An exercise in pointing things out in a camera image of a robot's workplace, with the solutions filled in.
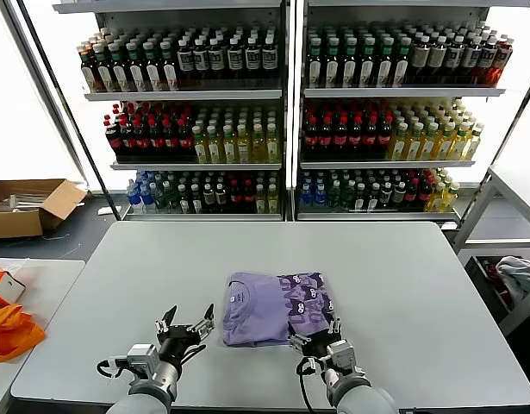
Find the folded shirt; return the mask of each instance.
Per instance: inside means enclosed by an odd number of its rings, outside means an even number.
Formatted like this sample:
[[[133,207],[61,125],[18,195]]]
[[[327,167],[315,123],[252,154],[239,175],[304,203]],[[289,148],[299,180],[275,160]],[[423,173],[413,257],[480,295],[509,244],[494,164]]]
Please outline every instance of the folded shirt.
[[[329,328],[334,306],[320,273],[267,276],[234,273],[228,281],[223,341],[227,345],[278,345],[297,334]]]

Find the bottle label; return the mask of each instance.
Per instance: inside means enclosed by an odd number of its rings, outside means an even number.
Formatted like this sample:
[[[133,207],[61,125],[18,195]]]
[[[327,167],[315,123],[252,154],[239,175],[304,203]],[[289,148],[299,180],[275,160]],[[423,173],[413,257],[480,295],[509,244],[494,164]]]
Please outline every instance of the bottle label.
[[[207,50],[194,51],[194,66],[199,72],[205,72],[209,70],[209,56],[207,55]]]
[[[106,88],[106,91],[113,92],[113,80],[111,80],[111,75],[109,74],[109,69],[107,67],[98,67],[98,72],[102,77],[103,86]]]
[[[395,142],[393,147],[393,155],[391,156],[392,161],[399,161],[401,159],[402,150],[404,149],[404,141]]]
[[[395,77],[393,78],[394,87],[398,88],[404,82],[404,75],[406,74],[407,67],[408,62],[406,60],[401,60],[396,64]]]
[[[163,68],[165,70],[165,76],[167,77],[169,91],[178,91],[177,72],[175,71],[175,66],[165,65]]]
[[[373,66],[373,62],[370,61],[362,63],[362,67],[360,69],[359,88],[365,88],[370,83],[371,68]]]
[[[246,49],[246,65],[250,71],[257,71],[261,68],[260,49]]]
[[[265,213],[265,200],[257,200],[257,214]]]
[[[194,200],[194,211],[196,214],[202,213],[202,200]]]
[[[115,74],[115,77],[117,78],[117,83],[119,84],[119,88],[121,89],[121,92],[129,92],[128,80],[127,80],[127,75],[125,75],[125,70],[121,66],[114,66],[113,73]]]
[[[240,163],[247,164],[249,162],[249,153],[247,151],[247,145],[238,144],[238,152],[240,153]]]
[[[205,147],[201,144],[198,144],[195,146],[195,149],[197,155],[197,162],[199,162],[200,164],[206,164],[207,155],[205,154]]]
[[[317,88],[320,80],[320,62],[310,62],[309,88]]]
[[[360,135],[358,136],[349,136],[349,143],[353,146],[360,144]]]
[[[263,67],[267,71],[274,71],[278,68],[278,55],[276,48],[272,50],[263,49]]]
[[[425,67],[427,63],[427,56],[429,55],[429,48],[415,47],[412,55],[413,67]]]
[[[138,92],[144,91],[144,78],[142,78],[142,71],[138,66],[130,66],[130,72],[133,74],[134,85]]]
[[[427,65],[429,67],[443,66],[443,59],[446,55],[446,47],[432,47],[427,58]]]
[[[211,155],[211,162],[219,164],[221,162],[219,157],[219,146],[216,144],[209,144],[209,154]]]
[[[227,163],[228,164],[233,164],[234,162],[236,162],[236,157],[235,157],[235,154],[234,154],[234,144],[230,144],[228,142],[226,142],[224,144],[224,152],[227,156]]]
[[[241,50],[228,50],[228,67],[231,71],[240,71],[244,67]]]
[[[410,144],[410,148],[408,149],[408,155],[406,157],[407,161],[414,161],[416,159],[416,155],[418,154],[419,147],[420,147],[419,141],[414,141]]]
[[[446,159],[446,153],[450,149],[451,145],[452,145],[452,141],[444,141],[442,144],[440,144],[439,154],[437,155],[437,160]]]
[[[462,67],[475,67],[479,56],[481,56],[481,50],[467,47],[462,56]]]
[[[213,71],[224,70],[224,55],[222,54],[222,50],[209,50],[209,63]]]
[[[180,200],[180,208],[182,209],[183,214],[188,214],[190,212],[190,205],[187,200]]]
[[[155,65],[146,66],[147,76],[150,78],[154,91],[161,91],[161,79],[159,79],[158,68]]]
[[[356,67],[356,63],[353,61],[345,62],[345,66],[343,68],[343,87],[344,88],[350,88],[352,86],[352,78],[354,78],[354,69]]]
[[[337,76],[337,62],[328,62],[326,65],[326,87],[335,87],[335,77]]]
[[[86,84],[89,86],[90,92],[96,92],[96,88],[94,85],[96,79],[94,78],[94,73],[92,73],[92,70],[89,67],[83,67],[81,68],[81,71],[83,71],[84,80],[86,80]]]
[[[305,144],[306,145],[316,145],[316,137],[305,135]]]
[[[464,151],[464,147],[465,141],[455,142],[454,146],[452,147],[450,159],[458,161],[460,158],[462,158],[462,152]]]
[[[276,214],[278,208],[278,200],[268,200],[268,212],[271,214]]]
[[[433,149],[433,141],[426,141],[421,149],[420,161],[429,161],[431,150]]]
[[[389,78],[390,70],[391,62],[388,60],[385,60],[379,64],[379,72],[377,73],[377,87],[383,88],[387,85],[387,79]]]
[[[376,206],[377,206],[377,199],[372,198],[370,202],[368,203],[368,211],[374,211],[376,209]]]
[[[508,63],[509,57],[512,55],[512,49],[498,49],[495,60],[492,62],[492,66],[496,69],[503,69]]]
[[[481,51],[481,57],[477,62],[477,66],[482,68],[489,68],[492,65],[493,60],[496,56],[496,49],[488,49],[486,47]]]
[[[268,162],[276,161],[278,157],[276,142],[267,142],[266,146],[268,148]]]
[[[178,66],[182,72],[192,72],[194,70],[194,59],[192,52],[177,52]]]

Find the white table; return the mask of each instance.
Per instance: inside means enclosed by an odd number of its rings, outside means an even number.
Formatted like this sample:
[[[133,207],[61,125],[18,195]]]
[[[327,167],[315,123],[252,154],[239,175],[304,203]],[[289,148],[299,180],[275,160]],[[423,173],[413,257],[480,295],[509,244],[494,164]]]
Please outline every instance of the white table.
[[[433,223],[115,223],[12,386],[17,398],[113,404],[130,375],[95,365],[135,343],[178,304],[217,330],[178,384],[183,407],[304,410],[288,347],[221,341],[235,271],[324,273],[357,360],[400,408],[530,405],[530,385],[449,243]],[[311,404],[329,408],[318,377]]]
[[[530,239],[470,240],[470,235],[490,201],[499,192],[530,222],[530,164],[518,168],[497,161],[489,168],[490,181],[481,189],[477,201],[454,238],[454,251],[464,248],[530,248]],[[499,323],[507,336],[530,316],[530,293]]]
[[[18,259],[0,259],[0,267],[14,266]],[[84,262],[80,260],[26,260],[14,277],[27,286],[19,304],[33,315],[43,329],[46,328],[65,295],[81,273]],[[48,335],[42,342],[50,342]],[[0,411],[5,408],[8,390],[17,373],[22,369],[29,352],[7,362],[0,362]]]

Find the juice bottle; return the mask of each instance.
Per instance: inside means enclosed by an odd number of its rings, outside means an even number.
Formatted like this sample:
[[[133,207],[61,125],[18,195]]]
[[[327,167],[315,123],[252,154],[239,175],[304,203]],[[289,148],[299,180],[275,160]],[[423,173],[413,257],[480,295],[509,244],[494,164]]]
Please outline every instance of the juice bottle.
[[[460,123],[460,128],[458,129],[458,133],[456,134],[456,140],[454,141],[454,144],[452,145],[450,151],[446,155],[447,160],[458,161],[462,158],[465,145],[467,144],[467,141],[470,139],[469,134],[470,134],[470,124],[467,122]]]
[[[232,132],[230,125],[222,127],[224,132],[224,153],[226,155],[226,162],[228,164],[234,164],[239,161],[240,155],[238,154],[238,146],[236,145],[236,139]]]
[[[471,132],[471,138],[468,141],[468,145],[466,145],[467,148],[464,149],[464,160],[470,161],[475,155],[477,147],[481,142],[481,133],[483,132],[483,128],[484,124],[480,122],[476,123],[473,131]]]
[[[408,161],[414,161],[418,154],[418,149],[421,145],[421,133],[423,131],[423,123],[416,122],[412,128],[410,139],[406,141],[404,150],[402,151],[402,158]]]
[[[262,163],[267,161],[266,141],[263,134],[263,127],[260,123],[253,125],[252,156],[253,162]]]
[[[388,160],[399,161],[402,157],[402,151],[404,150],[404,145],[406,143],[406,134],[408,131],[408,124],[405,122],[400,122],[396,129],[396,134],[391,138],[393,142],[393,147],[391,152],[388,154]]]
[[[250,159],[249,137],[246,132],[246,125],[238,125],[238,154],[240,163],[248,164]]]
[[[431,160],[431,152],[435,142],[439,139],[439,124],[436,122],[429,123],[427,133],[421,138],[421,145],[418,148],[417,159],[420,161]]]

